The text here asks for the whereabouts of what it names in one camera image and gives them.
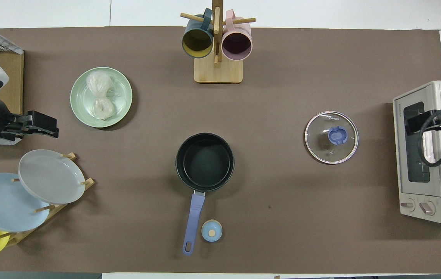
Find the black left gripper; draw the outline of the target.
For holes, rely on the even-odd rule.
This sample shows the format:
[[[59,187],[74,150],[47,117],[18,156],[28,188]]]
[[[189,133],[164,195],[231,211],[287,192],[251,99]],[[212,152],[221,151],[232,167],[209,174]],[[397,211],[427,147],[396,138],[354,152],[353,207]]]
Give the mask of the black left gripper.
[[[21,116],[23,134],[40,134],[52,138],[59,137],[57,120],[38,111],[28,111]]]

